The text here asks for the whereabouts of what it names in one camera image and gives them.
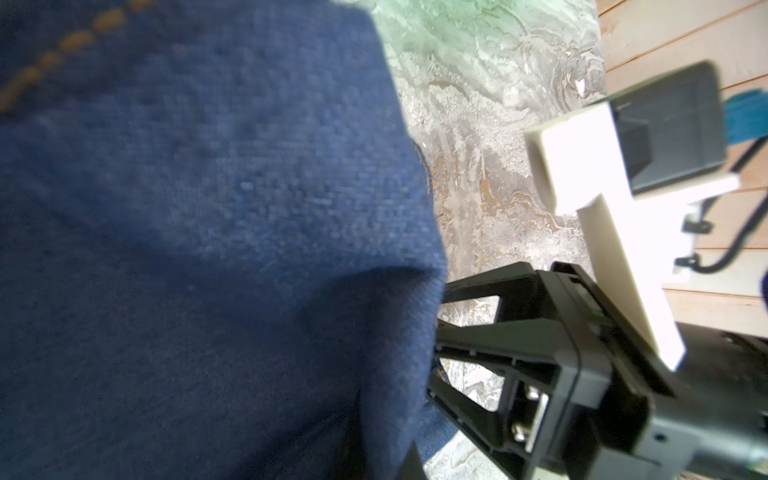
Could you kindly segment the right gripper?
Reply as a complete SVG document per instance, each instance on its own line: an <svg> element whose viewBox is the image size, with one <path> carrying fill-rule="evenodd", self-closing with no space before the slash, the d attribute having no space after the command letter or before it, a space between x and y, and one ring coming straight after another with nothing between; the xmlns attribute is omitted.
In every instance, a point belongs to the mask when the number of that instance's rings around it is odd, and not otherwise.
<svg viewBox="0 0 768 480"><path fill-rule="evenodd" d="M563 449L571 479L764 479L767 476L767 341L682 324L686 352L668 368L579 266L551 269L597 306L591 331L612 366L598 407L580 416ZM441 322L436 361L479 366L499 377L487 409L437 374L427 397L511 479L529 479L548 453L581 362L558 318L560 287L514 263L446 286L446 304L495 297L490 323Z"/></svg>

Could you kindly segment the dark blue denim trousers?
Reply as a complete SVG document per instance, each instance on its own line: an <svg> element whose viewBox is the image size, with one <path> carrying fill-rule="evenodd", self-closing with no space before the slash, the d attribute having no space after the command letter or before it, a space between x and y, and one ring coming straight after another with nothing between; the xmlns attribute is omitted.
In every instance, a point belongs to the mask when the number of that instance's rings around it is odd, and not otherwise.
<svg viewBox="0 0 768 480"><path fill-rule="evenodd" d="M1 475L399 479L447 272L371 15L1 5Z"/></svg>

